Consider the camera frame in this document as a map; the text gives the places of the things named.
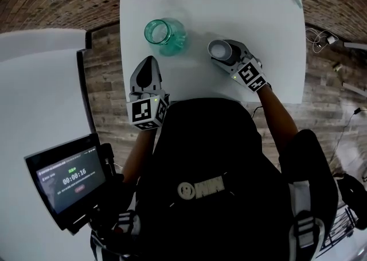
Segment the white table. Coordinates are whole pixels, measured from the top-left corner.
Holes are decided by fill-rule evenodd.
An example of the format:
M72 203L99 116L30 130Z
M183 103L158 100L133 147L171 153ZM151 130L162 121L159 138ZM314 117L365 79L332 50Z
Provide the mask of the white table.
M176 18L185 25L190 41L186 53L165 57L152 51L144 28L163 17ZM243 42L261 59L281 102L302 101L306 36L303 10L294 0L120 0L120 35L127 99L134 69L153 55L170 101L207 97L259 101L257 94L210 62L208 43L228 38Z

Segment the backpack logo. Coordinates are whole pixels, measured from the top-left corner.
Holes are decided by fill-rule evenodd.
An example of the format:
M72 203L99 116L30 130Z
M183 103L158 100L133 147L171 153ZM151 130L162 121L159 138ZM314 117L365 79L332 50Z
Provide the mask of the backpack logo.
M224 190L223 179L221 176L212 178L207 181L198 182L194 184L188 182L182 182L177 187L178 195L184 200L191 200L196 196L196 199L205 197L210 194L214 194Z

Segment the white cable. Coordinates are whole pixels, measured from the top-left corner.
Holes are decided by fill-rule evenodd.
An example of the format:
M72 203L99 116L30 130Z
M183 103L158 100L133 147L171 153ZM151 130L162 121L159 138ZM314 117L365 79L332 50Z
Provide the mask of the white cable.
M335 35L335 34L333 34L331 31L329 31L329 30L323 30L322 32L320 32L320 33L318 33L317 32L317 30L315 30L315 29L312 29L312 28L306 28L306 31L310 31L310 32L312 32L312 33L314 33L315 35L316 35L316 37L315 37L315 39L313 40L313 41L311 41L309 38L307 38L307 36L306 36L306 39L307 39L307 41L309 41L309 42L311 42L312 43L312 50L314 51L314 53L320 53L321 51L322 51L322 49L323 48L325 48L328 44L326 43L326 45L324 46L324 47L322 47L321 49L320 49L320 51L315 51L315 44L317 44L317 43L319 43L320 42L320 40L322 39L322 38L326 38L327 36L320 36L322 33L324 33L324 32L328 32L328 33L330 33L330 34L332 34L334 37L335 37L335 41L338 41L339 40L339 38Z

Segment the teal glass jar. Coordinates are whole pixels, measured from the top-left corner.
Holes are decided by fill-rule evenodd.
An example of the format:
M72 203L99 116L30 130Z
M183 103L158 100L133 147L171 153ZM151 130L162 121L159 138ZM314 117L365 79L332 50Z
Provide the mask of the teal glass jar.
M144 36L164 56L179 54L186 48L187 44L185 27L174 18L152 20L146 25Z

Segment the monitor screen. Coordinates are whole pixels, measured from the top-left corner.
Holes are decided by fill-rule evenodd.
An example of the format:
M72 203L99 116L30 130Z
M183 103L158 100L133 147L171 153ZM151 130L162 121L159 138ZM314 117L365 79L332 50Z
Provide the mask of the monitor screen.
M96 147L38 170L37 177L56 213L78 202L106 181Z

